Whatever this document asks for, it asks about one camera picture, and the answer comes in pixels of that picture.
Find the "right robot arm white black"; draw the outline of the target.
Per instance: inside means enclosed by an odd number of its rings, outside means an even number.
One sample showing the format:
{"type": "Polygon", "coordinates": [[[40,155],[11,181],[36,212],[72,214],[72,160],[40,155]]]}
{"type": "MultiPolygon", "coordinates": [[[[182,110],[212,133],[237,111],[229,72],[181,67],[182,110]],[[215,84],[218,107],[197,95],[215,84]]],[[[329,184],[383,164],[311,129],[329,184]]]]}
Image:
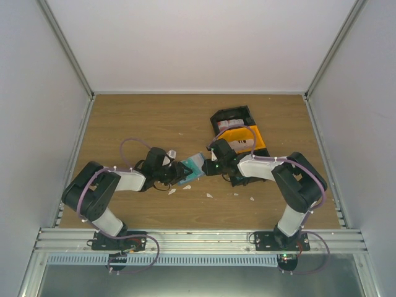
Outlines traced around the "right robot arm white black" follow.
{"type": "Polygon", "coordinates": [[[326,200],[327,183],[299,152],[287,157],[236,153],[224,139],[213,141],[202,170],[207,176],[227,175],[231,182],[247,184],[264,179],[278,186],[286,207],[273,229],[274,243],[282,251],[295,245],[308,216],[326,200]]]}

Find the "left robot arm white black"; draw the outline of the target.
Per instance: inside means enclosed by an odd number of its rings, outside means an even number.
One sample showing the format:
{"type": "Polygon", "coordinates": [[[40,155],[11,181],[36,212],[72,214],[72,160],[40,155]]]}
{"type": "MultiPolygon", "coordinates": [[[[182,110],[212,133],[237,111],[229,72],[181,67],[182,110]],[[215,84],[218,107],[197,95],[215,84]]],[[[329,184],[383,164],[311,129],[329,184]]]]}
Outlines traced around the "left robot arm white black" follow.
{"type": "Polygon", "coordinates": [[[156,183],[172,186],[193,174],[193,170],[175,160],[175,152],[151,148],[144,160],[127,170],[117,170],[90,161],[64,190],[62,203],[79,218],[106,235],[106,243],[114,250],[127,244],[125,224],[109,208],[118,191],[145,192],[156,183]]]}

